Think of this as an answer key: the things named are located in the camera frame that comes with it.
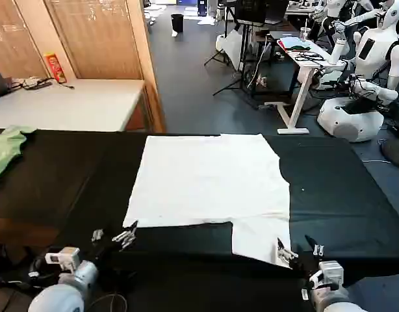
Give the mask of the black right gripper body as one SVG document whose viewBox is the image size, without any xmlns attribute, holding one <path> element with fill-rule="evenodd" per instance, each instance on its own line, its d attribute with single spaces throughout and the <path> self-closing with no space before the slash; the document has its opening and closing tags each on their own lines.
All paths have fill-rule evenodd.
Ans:
<svg viewBox="0 0 399 312">
<path fill-rule="evenodd" d="M 299 255 L 292 260 L 292 269 L 300 276 L 312 276 L 319 270 L 320 259 L 314 255 Z"/>
</svg>

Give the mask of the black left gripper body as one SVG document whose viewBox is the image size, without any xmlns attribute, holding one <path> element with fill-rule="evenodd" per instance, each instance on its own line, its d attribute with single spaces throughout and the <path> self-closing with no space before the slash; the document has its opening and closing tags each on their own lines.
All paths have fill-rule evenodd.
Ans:
<svg viewBox="0 0 399 312">
<path fill-rule="evenodd" d="M 101 265 L 114 252 L 118 252 L 122 248 L 120 243 L 111 240 L 100 240 L 93 242 L 80 251 L 80 260 L 89 261 L 95 265 Z"/>
</svg>

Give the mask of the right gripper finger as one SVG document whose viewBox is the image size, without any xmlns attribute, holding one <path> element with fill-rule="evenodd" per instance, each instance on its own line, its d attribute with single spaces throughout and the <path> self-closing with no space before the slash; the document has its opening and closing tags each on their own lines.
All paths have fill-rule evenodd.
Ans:
<svg viewBox="0 0 399 312">
<path fill-rule="evenodd" d="M 309 235 L 305 235 L 305 239 L 308 242 L 308 244 L 310 245 L 310 247 L 313 251 L 313 255 L 315 257 L 323 257 L 324 256 L 324 245 L 317 243 L 317 241 L 314 238 L 310 237 Z"/>
<path fill-rule="evenodd" d="M 280 238 L 277 238 L 277 256 L 283 260 L 295 260 L 298 254 L 287 249 Z"/>
</svg>

